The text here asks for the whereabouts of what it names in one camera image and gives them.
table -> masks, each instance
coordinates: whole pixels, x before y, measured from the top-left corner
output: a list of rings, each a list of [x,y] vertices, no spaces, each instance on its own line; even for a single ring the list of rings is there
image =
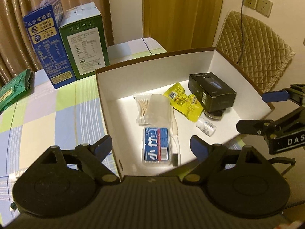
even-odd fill
[[[110,64],[166,52],[154,39],[132,40],[108,47]],[[37,71],[31,93],[0,115],[0,223],[19,213],[9,211],[12,184],[8,174],[30,166],[49,146],[74,149],[105,135],[95,75],[54,89],[44,70]],[[240,149],[240,139],[229,144]],[[112,153],[103,164],[118,175]]]

black box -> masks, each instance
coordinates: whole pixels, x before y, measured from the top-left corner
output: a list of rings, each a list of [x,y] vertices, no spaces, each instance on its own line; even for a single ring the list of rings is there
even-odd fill
[[[211,72],[190,74],[189,89],[205,112],[232,107],[236,92]]]

ribbed black surface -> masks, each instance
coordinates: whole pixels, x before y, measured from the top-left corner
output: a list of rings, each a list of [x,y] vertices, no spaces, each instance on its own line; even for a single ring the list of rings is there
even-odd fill
[[[85,209],[69,216],[39,219],[20,215],[7,228],[22,229],[273,229],[287,220],[276,215],[241,219],[214,207],[199,187],[177,177],[126,177],[103,187]]]

curtain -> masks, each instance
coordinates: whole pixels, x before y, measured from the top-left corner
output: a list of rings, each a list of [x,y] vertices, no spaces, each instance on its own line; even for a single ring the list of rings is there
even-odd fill
[[[0,0],[0,85],[26,68],[42,68],[28,38],[22,17],[39,7],[42,0]],[[61,0],[66,11],[94,2],[103,18],[107,45],[113,45],[109,0]]]

wooden door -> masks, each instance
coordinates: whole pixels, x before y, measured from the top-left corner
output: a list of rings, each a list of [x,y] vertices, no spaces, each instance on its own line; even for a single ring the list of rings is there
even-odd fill
[[[143,0],[143,36],[168,52],[213,44],[223,0]]]

